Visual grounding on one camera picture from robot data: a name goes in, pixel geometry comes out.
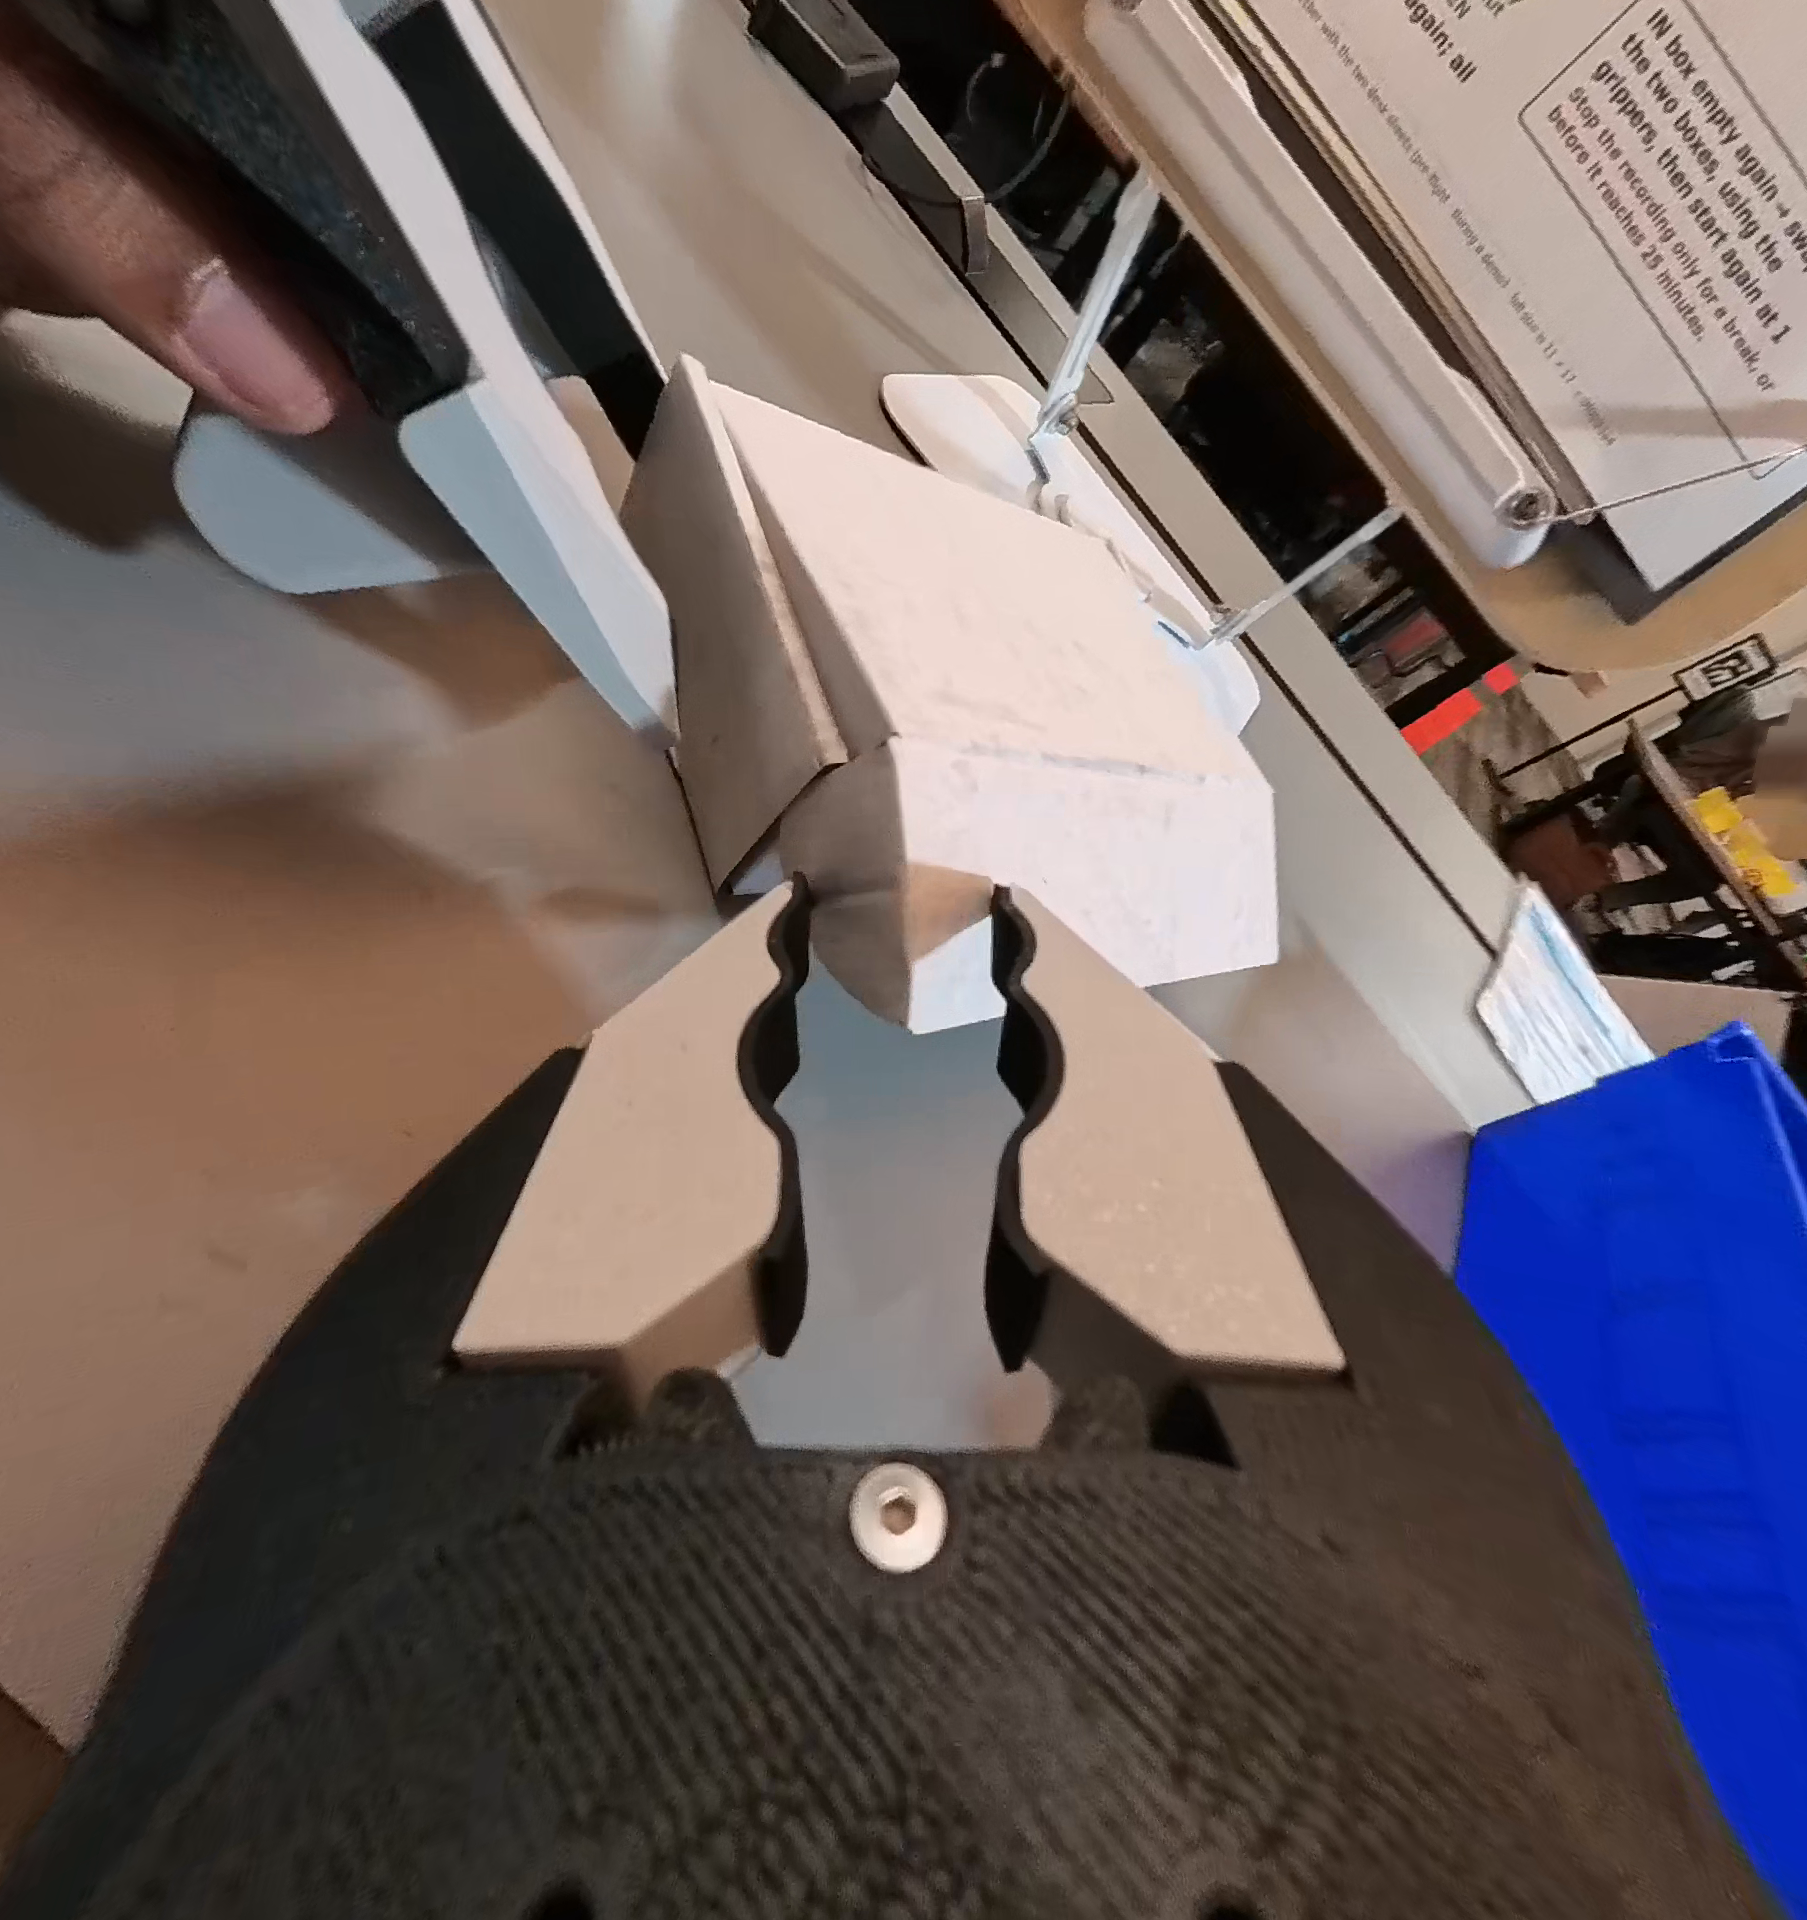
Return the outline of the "blue plastic bin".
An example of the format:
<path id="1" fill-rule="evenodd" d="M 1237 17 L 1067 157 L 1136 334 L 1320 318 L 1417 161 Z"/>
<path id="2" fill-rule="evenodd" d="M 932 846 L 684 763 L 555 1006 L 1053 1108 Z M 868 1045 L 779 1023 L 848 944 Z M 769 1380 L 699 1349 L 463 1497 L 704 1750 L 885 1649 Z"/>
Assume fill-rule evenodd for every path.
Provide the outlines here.
<path id="1" fill-rule="evenodd" d="M 1732 1023 L 1493 1124 L 1457 1283 L 1599 1508 L 1732 1832 L 1807 1916 L 1807 1103 Z"/>

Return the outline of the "black desk box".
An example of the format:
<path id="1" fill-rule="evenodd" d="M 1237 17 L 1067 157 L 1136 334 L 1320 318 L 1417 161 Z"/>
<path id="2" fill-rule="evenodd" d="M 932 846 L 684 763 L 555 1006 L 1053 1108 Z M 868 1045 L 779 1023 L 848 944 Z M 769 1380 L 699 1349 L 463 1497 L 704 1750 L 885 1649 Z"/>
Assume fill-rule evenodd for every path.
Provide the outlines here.
<path id="1" fill-rule="evenodd" d="M 747 38 L 836 119 L 880 105 L 900 79 L 897 57 L 848 3 L 749 3 Z"/>

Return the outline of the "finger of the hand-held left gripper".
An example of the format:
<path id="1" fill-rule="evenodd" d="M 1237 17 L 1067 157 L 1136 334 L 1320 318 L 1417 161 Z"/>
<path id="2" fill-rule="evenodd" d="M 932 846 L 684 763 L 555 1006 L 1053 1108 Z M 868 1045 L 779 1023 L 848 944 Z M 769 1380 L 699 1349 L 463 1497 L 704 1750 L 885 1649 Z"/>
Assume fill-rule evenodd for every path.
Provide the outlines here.
<path id="1" fill-rule="evenodd" d="M 387 6 L 374 51 L 444 166 L 540 380 L 580 382 L 640 454 L 664 372 L 525 86 L 478 6 Z"/>
<path id="2" fill-rule="evenodd" d="M 402 421 L 289 444 L 195 408 L 172 482 L 195 534 L 282 595 L 335 595 L 489 564 L 603 701 L 640 735 L 675 705 L 671 620 L 560 397 L 497 300 L 458 194 L 374 51 L 387 6 L 218 6 L 298 119 L 361 166 L 469 375 Z"/>

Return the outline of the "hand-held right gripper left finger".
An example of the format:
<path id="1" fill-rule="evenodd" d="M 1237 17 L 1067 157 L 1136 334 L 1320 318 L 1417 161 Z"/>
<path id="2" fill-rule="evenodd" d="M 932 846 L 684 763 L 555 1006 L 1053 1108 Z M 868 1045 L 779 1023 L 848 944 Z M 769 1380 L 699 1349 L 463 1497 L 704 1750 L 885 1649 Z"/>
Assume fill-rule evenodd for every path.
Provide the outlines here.
<path id="1" fill-rule="evenodd" d="M 783 1357 L 809 1249 L 794 1136 L 806 879 L 776 884 L 580 1056 L 458 1331 L 465 1368 L 590 1368 L 644 1404 L 679 1368 Z"/>

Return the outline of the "white blue paper envelope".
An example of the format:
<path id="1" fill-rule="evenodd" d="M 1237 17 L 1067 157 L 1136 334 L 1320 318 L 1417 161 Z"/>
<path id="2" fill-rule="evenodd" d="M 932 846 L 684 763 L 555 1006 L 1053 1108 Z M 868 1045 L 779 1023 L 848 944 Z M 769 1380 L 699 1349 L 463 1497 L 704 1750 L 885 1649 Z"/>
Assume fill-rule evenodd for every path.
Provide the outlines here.
<path id="1" fill-rule="evenodd" d="M 1474 1017 L 1534 1107 L 1654 1063 L 1576 933 L 1529 879 L 1516 884 Z"/>

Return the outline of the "printed instruction sheet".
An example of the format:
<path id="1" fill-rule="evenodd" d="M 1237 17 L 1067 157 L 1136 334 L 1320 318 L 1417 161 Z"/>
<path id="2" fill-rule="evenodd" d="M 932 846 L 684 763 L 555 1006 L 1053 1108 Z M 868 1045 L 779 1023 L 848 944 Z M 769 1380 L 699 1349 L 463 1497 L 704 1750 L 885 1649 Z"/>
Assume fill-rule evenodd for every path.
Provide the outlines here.
<path id="1" fill-rule="evenodd" d="M 1807 497 L 1807 3 L 1250 15 L 1641 596 Z"/>

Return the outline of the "red tape strip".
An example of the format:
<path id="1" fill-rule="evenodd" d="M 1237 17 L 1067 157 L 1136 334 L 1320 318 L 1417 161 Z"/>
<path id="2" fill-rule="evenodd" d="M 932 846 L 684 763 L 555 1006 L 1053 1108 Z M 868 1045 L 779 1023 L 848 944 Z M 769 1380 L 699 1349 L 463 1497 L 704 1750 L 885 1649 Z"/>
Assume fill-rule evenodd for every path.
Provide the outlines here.
<path id="1" fill-rule="evenodd" d="M 1515 662 L 1499 662 L 1471 683 L 1465 683 L 1460 675 L 1464 669 L 1454 669 L 1390 706 L 1395 732 L 1400 732 L 1411 754 L 1425 755 L 1454 740 L 1464 728 L 1501 701 L 1503 696 L 1520 687 L 1521 682 Z"/>

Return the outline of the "white cardboard mailer box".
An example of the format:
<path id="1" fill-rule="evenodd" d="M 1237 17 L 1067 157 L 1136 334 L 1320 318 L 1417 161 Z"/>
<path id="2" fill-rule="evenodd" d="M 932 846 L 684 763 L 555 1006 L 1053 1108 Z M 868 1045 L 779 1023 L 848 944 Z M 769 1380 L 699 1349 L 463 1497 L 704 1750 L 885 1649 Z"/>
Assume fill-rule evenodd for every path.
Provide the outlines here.
<path id="1" fill-rule="evenodd" d="M 803 877 L 868 1013 L 996 1020 L 998 889 L 1143 990 L 1279 960 L 1272 787 L 1102 540 L 689 355 L 622 523 L 673 617 L 709 879 Z"/>

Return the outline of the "grey desk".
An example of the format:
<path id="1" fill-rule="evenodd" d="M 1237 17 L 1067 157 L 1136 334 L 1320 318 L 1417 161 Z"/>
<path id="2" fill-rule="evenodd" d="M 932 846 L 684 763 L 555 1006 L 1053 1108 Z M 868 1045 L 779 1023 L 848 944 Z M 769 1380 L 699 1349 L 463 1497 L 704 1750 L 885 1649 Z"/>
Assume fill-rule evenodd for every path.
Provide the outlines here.
<path id="1" fill-rule="evenodd" d="M 741 6 L 489 6 L 661 358 L 871 444 L 891 372 L 1025 380 Z M 274 596 L 171 497 L 180 388 L 0 338 L 0 1690 L 81 1736 L 245 1380 L 552 1049 L 714 931 L 661 766 L 489 575 Z M 1512 887 L 1299 608 L 1245 641 L 1280 960 L 1162 1002 L 1439 1258 L 1524 1093 Z M 993 1027 L 799 998 L 810 1306 L 761 1438 L 1021 1443 L 980 1303 Z"/>

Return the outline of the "person's left hand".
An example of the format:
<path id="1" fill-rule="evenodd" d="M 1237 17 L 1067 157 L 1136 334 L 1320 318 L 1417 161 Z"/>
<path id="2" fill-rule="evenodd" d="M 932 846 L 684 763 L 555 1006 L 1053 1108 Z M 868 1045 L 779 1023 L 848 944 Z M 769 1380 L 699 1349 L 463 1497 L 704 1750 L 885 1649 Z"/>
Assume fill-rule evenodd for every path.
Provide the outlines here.
<path id="1" fill-rule="evenodd" d="M 213 186 L 0 6 L 0 323 L 11 314 L 102 323 L 268 435 L 313 435 L 358 401 Z"/>

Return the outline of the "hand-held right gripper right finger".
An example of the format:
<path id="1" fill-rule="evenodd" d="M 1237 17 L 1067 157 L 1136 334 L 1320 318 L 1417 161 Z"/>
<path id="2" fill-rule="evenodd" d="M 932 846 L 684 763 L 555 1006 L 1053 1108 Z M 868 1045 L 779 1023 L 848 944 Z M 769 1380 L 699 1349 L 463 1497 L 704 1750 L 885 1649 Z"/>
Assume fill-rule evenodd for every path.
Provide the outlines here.
<path id="1" fill-rule="evenodd" d="M 1343 1346 L 1216 1053 L 1036 900 L 990 898 L 1017 1124 L 996 1168 L 986 1328 L 1050 1380 L 1334 1380 Z"/>

